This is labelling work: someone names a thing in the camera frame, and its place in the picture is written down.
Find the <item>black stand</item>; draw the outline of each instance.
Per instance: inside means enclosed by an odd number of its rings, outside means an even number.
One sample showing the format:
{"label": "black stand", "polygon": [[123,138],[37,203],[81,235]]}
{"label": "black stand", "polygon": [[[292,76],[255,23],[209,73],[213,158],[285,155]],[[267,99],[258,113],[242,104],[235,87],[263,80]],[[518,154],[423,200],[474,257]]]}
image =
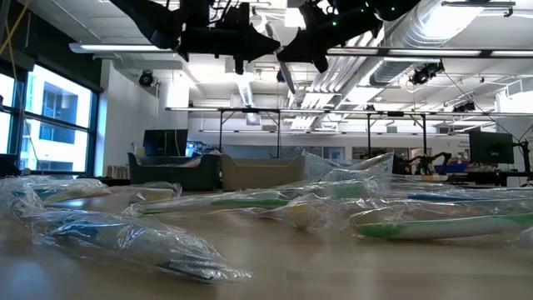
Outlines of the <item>black stand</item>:
{"label": "black stand", "polygon": [[520,147],[522,148],[522,155],[524,155],[524,169],[526,173],[528,174],[527,178],[531,178],[531,163],[530,163],[530,149],[529,149],[530,143],[527,141],[519,142],[519,143],[513,143],[513,147]]}

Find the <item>ceiling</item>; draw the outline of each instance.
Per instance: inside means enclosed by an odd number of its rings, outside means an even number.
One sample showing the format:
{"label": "ceiling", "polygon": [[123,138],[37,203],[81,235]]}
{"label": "ceiling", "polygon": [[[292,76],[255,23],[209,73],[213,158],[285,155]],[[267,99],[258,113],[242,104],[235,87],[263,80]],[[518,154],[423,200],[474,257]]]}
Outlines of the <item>ceiling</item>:
{"label": "ceiling", "polygon": [[[284,27],[282,19],[286,0],[268,2],[271,6],[262,11],[271,14],[269,20],[278,39],[282,44],[288,44],[296,35],[296,29]],[[533,2],[516,2],[514,16],[503,17],[506,10],[485,10],[444,46],[533,48]],[[105,0],[38,0],[32,1],[31,8],[40,17],[81,43],[147,43],[133,21]],[[180,61],[178,56],[172,54],[128,54],[121,55],[120,59]],[[463,92],[471,91],[479,91],[475,93],[476,102],[482,108],[490,109],[493,108],[495,100],[493,91],[504,88],[505,83],[514,82],[516,76],[533,74],[533,61],[529,60],[445,59],[443,63],[450,77],[441,74],[429,84],[414,88],[407,82],[410,74],[406,73],[399,77],[391,88],[384,89],[378,95],[380,102],[372,100],[376,109],[441,108],[443,103],[460,97]],[[225,74],[225,64],[225,59],[215,59],[212,55],[191,55],[191,61],[185,68],[196,84],[196,87],[191,89],[192,100],[228,99],[232,94],[238,93],[234,78]],[[288,94],[286,85],[276,80],[279,65],[274,56],[262,57],[254,62],[254,66],[256,71],[260,70],[260,74],[256,73],[255,80],[251,83],[254,94],[284,97]],[[291,63],[290,68],[297,86],[310,84],[317,76],[315,68],[310,64]],[[136,69],[128,71],[132,75],[140,72]],[[154,73],[161,80],[170,80],[175,76],[175,70],[156,70]],[[343,95],[348,92],[350,91],[346,89],[341,91]]]}

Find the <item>glass window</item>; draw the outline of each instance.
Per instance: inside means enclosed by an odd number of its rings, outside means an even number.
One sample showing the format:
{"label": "glass window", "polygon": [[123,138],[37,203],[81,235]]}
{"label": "glass window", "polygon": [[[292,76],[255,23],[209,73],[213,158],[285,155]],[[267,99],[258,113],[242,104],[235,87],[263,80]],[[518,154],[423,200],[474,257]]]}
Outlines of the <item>glass window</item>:
{"label": "glass window", "polygon": [[8,153],[9,133],[11,130],[11,115],[0,112],[0,153]]}
{"label": "glass window", "polygon": [[28,119],[22,135],[19,167],[43,171],[85,172],[87,136],[87,132]]}
{"label": "glass window", "polygon": [[39,128],[39,139],[59,143],[74,144],[76,133],[69,128],[41,123]]}
{"label": "glass window", "polygon": [[15,80],[13,78],[0,74],[0,95],[3,97],[3,105],[12,106],[14,86]]}
{"label": "glass window", "polygon": [[[28,74],[27,112],[87,128],[91,99],[92,93],[89,89],[43,67],[35,66],[33,72]],[[46,137],[50,137],[52,130],[45,128],[44,132]]]}

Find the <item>desk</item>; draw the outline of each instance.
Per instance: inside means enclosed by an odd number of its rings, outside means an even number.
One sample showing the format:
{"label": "desk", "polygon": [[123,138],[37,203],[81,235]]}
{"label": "desk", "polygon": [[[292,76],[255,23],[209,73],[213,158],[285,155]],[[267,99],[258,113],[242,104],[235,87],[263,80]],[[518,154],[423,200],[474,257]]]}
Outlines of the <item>desk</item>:
{"label": "desk", "polygon": [[[86,202],[86,209],[102,210]],[[113,203],[110,210],[123,209]],[[0,299],[531,299],[533,251],[471,240],[379,242],[313,235],[236,212],[159,217],[204,237],[245,282],[200,284],[33,246],[0,217]]]}
{"label": "desk", "polygon": [[500,187],[507,186],[507,178],[526,178],[527,172],[466,172],[449,175],[449,183],[492,184]]}

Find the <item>robotic arm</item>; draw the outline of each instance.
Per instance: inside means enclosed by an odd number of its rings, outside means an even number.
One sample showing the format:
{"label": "robotic arm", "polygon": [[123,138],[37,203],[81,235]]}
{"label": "robotic arm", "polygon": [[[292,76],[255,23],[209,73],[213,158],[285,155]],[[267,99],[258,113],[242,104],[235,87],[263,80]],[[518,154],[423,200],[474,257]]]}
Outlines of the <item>robotic arm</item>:
{"label": "robotic arm", "polygon": [[162,49],[176,50],[186,61],[189,53],[230,55],[236,60],[236,73],[243,73],[243,62],[273,53],[280,43],[265,37],[250,24],[250,4],[223,9],[219,20],[209,27],[210,7],[215,0],[181,0],[171,12],[150,0],[110,0],[128,15],[150,43]]}

